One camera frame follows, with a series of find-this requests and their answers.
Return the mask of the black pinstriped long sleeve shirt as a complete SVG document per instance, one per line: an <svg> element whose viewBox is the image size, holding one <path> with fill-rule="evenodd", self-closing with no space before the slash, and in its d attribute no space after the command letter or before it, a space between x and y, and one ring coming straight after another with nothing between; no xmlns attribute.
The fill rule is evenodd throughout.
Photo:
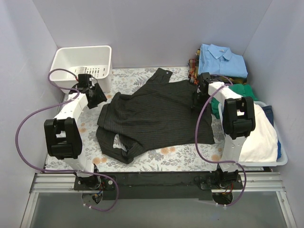
<svg viewBox="0 0 304 228"><path fill-rule="evenodd" d="M193 111L188 80L170 82L171 71L158 68L132 95L116 93L103 105L96 138L103 154L129 164L149 150L192 144L200 111ZM201 118L198 143L214 144L211 106Z"/></svg>

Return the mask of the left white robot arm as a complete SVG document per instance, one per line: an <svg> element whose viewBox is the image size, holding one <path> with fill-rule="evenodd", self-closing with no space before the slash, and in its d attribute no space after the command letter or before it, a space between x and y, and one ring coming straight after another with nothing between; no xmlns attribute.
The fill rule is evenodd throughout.
<svg viewBox="0 0 304 228"><path fill-rule="evenodd" d="M101 187L101 178L94 164L90 164L82 151L83 143L77 126L83 109L93 109L107 101L100 85L93 83L91 74L79 74L76 83L69 92L68 104L53 118L44 122L47 152L49 156L64 161L78 177L80 184L91 190Z"/></svg>

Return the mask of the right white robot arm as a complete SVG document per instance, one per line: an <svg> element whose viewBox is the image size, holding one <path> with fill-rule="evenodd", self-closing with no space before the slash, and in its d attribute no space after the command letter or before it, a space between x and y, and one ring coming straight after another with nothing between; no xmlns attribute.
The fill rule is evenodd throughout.
<svg viewBox="0 0 304 228"><path fill-rule="evenodd" d="M207 180L209 186L216 185L221 189L232 186L238 181L238 169L240 153L247 137L256 127L254 101L250 96L239 96L233 93L228 84L212 78L210 73L202 73L197 76L198 91L193 95L194 109L200 109L195 128L195 147L198 155L206 162L217 164L214 177ZM225 144L222 160L209 161L204 158L198 146L198 131L201 118L212 98L216 98L224 107L222 127L225 136Z"/></svg>

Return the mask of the white plastic bin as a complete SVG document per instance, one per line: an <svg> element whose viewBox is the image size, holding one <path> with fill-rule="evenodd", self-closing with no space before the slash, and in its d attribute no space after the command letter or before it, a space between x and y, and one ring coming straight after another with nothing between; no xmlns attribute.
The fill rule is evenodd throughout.
<svg viewBox="0 0 304 228"><path fill-rule="evenodd" d="M60 48L55 54L51 70L58 68L75 75L91 74L103 92L111 91L112 48L108 45Z"/></svg>

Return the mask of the plaid folded shirt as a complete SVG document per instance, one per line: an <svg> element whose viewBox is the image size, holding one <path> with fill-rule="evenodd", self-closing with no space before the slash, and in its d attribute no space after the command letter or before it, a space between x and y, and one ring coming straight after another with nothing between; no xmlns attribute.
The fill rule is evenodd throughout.
<svg viewBox="0 0 304 228"><path fill-rule="evenodd" d="M188 61L188 78L189 81L193 84L198 84L198 69L199 69L199 57L200 57L200 49L197 49L196 51L196 57L193 59L189 59ZM247 79L246 78L239 78L239 77L231 77L231 76L223 76L223 75L215 75L212 74L211 78L214 79L218 79L221 80L225 83L228 83L229 81L231 81L232 84L243 84L245 85L247 83Z"/></svg>

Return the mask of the light blue folded shirt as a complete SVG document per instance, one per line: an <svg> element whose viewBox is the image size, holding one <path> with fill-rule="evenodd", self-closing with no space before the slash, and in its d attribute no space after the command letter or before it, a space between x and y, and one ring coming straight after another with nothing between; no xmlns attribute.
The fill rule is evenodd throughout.
<svg viewBox="0 0 304 228"><path fill-rule="evenodd" d="M234 54L228 47L201 44L198 74L247 78L244 58Z"/></svg>

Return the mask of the green folded shirt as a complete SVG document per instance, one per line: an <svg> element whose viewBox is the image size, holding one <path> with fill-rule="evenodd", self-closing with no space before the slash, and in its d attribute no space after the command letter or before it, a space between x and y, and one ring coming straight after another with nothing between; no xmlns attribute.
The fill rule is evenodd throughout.
<svg viewBox="0 0 304 228"><path fill-rule="evenodd" d="M253 90L250 85L243 84L234 84L229 86L230 90L237 93L241 96L250 96L254 101L258 101L256 96L253 93ZM211 109L214 116L219 119L219 109L218 109L219 101L216 98L212 98L211 100Z"/></svg>

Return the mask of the white garment in basket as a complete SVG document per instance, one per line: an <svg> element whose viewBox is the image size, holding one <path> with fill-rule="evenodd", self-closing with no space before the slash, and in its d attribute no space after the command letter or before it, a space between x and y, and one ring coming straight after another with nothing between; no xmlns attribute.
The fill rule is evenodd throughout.
<svg viewBox="0 0 304 228"><path fill-rule="evenodd" d="M245 140L240 162L275 162L277 160L277 133L261 106L254 104L255 129Z"/></svg>

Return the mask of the light grey laundry basket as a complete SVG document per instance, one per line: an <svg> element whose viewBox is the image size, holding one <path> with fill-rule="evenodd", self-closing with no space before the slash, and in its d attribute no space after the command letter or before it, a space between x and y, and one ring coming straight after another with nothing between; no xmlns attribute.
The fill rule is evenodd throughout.
<svg viewBox="0 0 304 228"><path fill-rule="evenodd" d="M255 101L254 102L255 104L261 106L261 107L264 107L264 106L267 106L265 103L263 102L260 102L260 101ZM277 127L274 123L274 129L277 133L277 138L278 140L280 141L279 139L279 135L278 135L278 131L277 131ZM246 167L264 167L264 166L269 166L269 167L275 167L275 166L282 166L282 165L285 165L288 161L287 159L287 155L286 155L286 152L283 148L283 146L281 145L281 153L282 153L282 156L280 159L277 159L275 162L240 162L239 163L243 166L246 166Z"/></svg>

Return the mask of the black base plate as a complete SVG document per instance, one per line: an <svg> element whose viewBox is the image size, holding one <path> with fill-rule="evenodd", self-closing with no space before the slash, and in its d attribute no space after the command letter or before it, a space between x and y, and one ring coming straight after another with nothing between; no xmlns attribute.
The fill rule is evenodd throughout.
<svg viewBox="0 0 304 228"><path fill-rule="evenodd" d="M199 199L212 200L212 191L226 187L241 190L240 175L229 184L220 180L215 171L190 172L106 172L119 188L118 199Z"/></svg>

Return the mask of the aluminium rail frame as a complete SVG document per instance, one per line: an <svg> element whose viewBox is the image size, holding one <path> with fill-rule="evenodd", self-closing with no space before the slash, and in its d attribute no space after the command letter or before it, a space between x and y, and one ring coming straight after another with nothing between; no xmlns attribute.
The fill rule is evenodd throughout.
<svg viewBox="0 0 304 228"><path fill-rule="evenodd" d="M75 190L75 184L76 177L73 174L35 174L21 227L30 227L39 193L93 192L92 190ZM279 172L248 172L245 191L275 192L287 227L297 227L286 196L286 188Z"/></svg>

